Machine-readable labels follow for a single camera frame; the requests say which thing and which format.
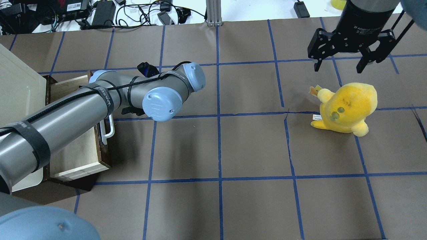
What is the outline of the aluminium frame post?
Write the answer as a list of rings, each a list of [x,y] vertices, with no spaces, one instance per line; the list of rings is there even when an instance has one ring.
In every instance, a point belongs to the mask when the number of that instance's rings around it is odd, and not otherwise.
[[[221,0],[206,0],[207,26],[223,26]]]

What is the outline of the yellow plush dinosaur toy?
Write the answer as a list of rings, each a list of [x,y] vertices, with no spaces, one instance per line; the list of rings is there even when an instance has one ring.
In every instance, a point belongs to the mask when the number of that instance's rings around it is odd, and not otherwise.
[[[368,134],[365,122],[378,106],[378,93],[374,86],[365,83],[348,83],[336,92],[319,85],[311,86],[309,93],[320,100],[320,120],[313,120],[316,129],[352,133],[357,137]]]

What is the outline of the white drawer handle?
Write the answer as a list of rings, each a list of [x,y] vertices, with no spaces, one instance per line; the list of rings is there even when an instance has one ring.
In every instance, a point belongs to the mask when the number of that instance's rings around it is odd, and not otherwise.
[[[108,144],[108,139],[115,134],[114,122],[112,118],[101,120],[99,123],[99,133],[103,145]]]

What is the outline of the black power adapter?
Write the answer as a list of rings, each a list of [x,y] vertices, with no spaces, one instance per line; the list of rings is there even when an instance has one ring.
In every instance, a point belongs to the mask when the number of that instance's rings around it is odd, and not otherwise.
[[[297,18],[309,18],[310,17],[308,9],[302,0],[296,0],[296,2],[294,2],[293,9],[297,15]]]

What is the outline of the dark brown wooden drawer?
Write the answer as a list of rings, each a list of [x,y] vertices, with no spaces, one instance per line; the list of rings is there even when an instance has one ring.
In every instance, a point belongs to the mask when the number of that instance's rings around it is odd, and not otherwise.
[[[88,192],[99,174],[111,167],[108,145],[102,144],[97,123],[51,158],[43,168],[42,184],[51,182]]]

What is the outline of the black power brick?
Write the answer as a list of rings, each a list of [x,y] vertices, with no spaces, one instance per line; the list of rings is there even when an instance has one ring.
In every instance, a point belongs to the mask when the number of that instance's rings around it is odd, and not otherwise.
[[[116,10],[114,1],[102,0],[94,4],[95,13],[91,26],[110,27],[113,25],[113,17]]]

